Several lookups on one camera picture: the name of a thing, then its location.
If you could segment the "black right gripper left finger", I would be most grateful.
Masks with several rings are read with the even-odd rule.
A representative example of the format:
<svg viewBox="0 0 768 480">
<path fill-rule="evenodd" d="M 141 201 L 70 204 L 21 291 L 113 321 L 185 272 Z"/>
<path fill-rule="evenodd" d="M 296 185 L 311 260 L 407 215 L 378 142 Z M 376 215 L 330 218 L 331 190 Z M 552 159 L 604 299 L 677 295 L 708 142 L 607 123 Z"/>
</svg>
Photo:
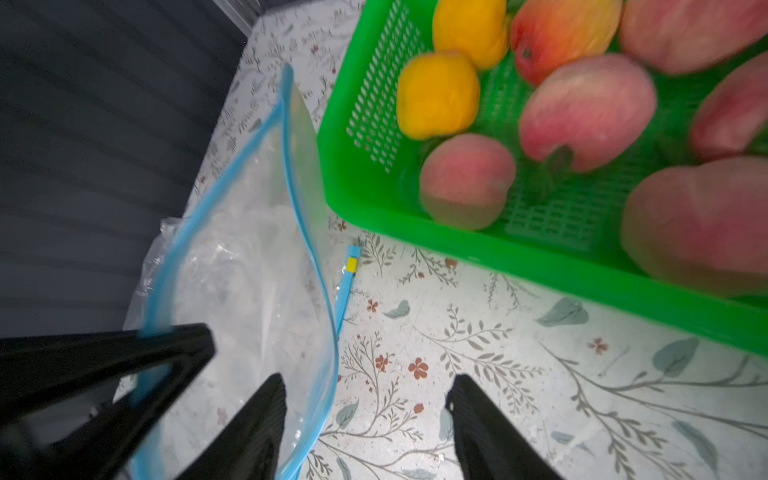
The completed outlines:
<svg viewBox="0 0 768 480">
<path fill-rule="evenodd" d="M 187 480 L 275 479 L 286 413 L 286 387 L 282 376 L 275 373 L 179 477 Z"/>
</svg>

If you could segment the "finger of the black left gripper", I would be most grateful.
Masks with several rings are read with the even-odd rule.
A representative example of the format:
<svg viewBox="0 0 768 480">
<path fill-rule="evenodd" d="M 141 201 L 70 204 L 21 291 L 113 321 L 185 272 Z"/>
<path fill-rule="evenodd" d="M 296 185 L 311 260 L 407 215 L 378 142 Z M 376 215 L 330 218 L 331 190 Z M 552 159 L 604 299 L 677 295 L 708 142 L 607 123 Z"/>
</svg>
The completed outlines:
<svg viewBox="0 0 768 480">
<path fill-rule="evenodd" d="M 50 444 L 35 439 L 24 418 L 82 393 L 119 364 L 74 373 L 35 374 L 15 367 L 1 376 L 1 477 L 3 479 L 113 479 L 156 423 L 202 371 L 202 359 L 148 365 L 136 387 L 119 401 Z"/>
<path fill-rule="evenodd" d="M 215 354 L 204 324 L 142 337 L 134 331 L 1 341 L 1 418 L 15 420 L 103 382 L 168 367 L 135 390 L 133 405 L 161 416 Z"/>
</svg>

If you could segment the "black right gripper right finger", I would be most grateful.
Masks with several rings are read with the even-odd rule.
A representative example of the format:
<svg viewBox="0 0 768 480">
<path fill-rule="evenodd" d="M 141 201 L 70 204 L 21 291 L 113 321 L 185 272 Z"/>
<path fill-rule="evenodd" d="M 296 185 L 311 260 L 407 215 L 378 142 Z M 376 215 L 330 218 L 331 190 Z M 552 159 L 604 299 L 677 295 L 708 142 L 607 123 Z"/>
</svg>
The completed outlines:
<svg viewBox="0 0 768 480">
<path fill-rule="evenodd" d="M 468 375 L 455 377 L 446 396 L 454 448 L 469 480 L 560 480 L 481 387 Z"/>
</svg>

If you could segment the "red yellow peach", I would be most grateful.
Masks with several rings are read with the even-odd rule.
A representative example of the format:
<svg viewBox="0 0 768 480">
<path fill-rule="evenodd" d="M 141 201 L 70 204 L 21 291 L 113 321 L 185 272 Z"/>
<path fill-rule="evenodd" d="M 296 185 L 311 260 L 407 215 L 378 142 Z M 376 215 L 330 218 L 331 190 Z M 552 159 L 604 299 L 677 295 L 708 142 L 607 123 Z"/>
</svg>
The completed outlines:
<svg viewBox="0 0 768 480">
<path fill-rule="evenodd" d="M 514 15 L 509 47 L 518 75 L 539 85 L 557 68 L 604 54 L 618 30 L 620 0 L 530 0 Z"/>
</svg>

